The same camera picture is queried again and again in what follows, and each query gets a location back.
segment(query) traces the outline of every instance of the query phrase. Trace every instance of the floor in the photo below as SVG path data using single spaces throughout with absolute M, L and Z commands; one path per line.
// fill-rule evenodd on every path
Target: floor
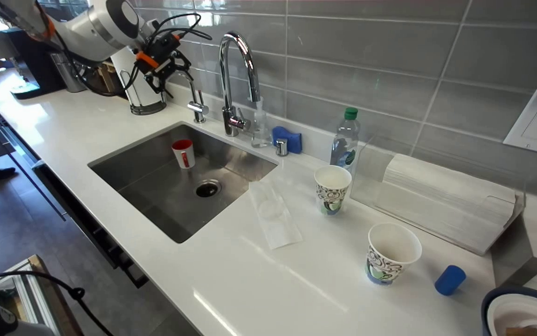
M 10 165 L 0 158 L 0 169 Z M 85 288 L 85 305 L 117 336 L 197 335 L 154 284 L 135 290 L 23 176 L 16 176 L 0 184 L 0 271 L 31 255 L 40 256 L 53 277 Z M 102 335 L 79 307 L 66 303 L 85 336 Z

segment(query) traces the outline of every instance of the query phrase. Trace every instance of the sink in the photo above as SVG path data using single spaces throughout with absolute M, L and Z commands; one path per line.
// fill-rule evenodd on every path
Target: sink
M 193 143 L 195 167 L 180 171 L 171 144 Z M 187 126 L 111 154 L 89 169 L 174 243 L 184 243 L 275 165 Z

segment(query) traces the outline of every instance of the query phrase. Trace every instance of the small blue container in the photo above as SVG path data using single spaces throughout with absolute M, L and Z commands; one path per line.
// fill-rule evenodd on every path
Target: small blue container
M 456 268 L 456 266 L 448 266 L 434 283 L 434 288 L 437 294 L 441 296 L 450 296 L 454 294 L 454 290 L 465 281 L 465 273 Z

